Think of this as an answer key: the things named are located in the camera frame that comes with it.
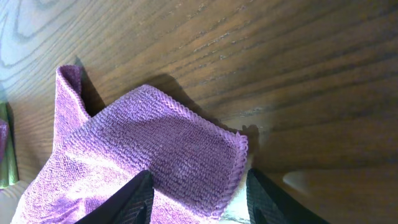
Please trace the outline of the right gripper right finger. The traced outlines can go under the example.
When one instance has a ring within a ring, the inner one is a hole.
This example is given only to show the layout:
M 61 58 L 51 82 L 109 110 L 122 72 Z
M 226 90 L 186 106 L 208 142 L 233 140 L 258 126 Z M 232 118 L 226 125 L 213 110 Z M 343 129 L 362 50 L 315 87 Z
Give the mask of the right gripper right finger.
M 246 194 L 251 224 L 328 224 L 257 169 L 248 171 Z

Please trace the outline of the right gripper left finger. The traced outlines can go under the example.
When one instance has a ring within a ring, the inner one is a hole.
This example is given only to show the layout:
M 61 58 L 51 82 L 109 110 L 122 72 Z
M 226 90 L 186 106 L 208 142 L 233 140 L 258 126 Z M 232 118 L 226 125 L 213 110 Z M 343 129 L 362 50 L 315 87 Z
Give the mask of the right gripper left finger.
M 149 224 L 153 200 L 152 174 L 144 170 L 76 224 Z

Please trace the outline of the purple microfiber cloth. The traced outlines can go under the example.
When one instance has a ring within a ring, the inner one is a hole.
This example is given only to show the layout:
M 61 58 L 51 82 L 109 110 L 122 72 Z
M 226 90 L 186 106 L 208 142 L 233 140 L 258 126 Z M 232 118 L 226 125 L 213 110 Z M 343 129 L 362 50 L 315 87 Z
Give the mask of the purple microfiber cloth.
M 143 170 L 151 223 L 216 223 L 244 172 L 248 139 L 203 119 L 150 85 L 95 116 L 81 70 L 56 71 L 52 154 L 19 200 L 13 223 L 75 223 Z

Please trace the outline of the folded green cloth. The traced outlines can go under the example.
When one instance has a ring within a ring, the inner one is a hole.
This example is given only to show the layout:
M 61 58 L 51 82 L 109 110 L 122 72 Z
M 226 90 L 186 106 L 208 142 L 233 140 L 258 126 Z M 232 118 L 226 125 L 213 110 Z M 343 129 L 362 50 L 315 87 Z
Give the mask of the folded green cloth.
M 7 104 L 5 102 L 1 102 L 1 120 L 2 119 L 9 125 Z M 3 160 L 1 161 L 1 190 L 6 189 L 19 181 L 16 154 L 12 137 L 13 134 L 9 127 L 9 135 L 6 140 L 5 154 Z

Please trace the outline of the folded purple cloth in stack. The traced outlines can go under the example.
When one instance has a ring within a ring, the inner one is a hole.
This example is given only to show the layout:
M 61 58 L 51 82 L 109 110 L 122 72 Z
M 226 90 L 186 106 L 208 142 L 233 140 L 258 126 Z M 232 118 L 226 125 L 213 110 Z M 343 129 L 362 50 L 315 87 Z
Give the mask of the folded purple cloth in stack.
M 0 129 L 0 160 L 3 160 L 5 149 L 6 149 L 6 140 L 9 135 L 9 125 L 3 119 L 1 120 L 1 129 Z

